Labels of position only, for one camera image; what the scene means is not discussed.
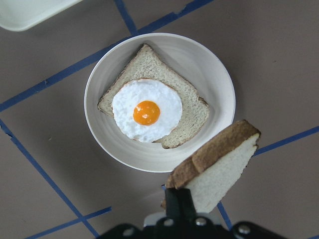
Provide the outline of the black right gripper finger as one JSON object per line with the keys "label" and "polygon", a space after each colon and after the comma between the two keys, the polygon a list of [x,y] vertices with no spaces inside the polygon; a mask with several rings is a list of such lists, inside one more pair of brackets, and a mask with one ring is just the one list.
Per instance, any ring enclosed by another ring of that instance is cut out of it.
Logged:
{"label": "black right gripper finger", "polygon": [[164,224],[194,224],[197,212],[189,189],[166,189],[165,205]]}

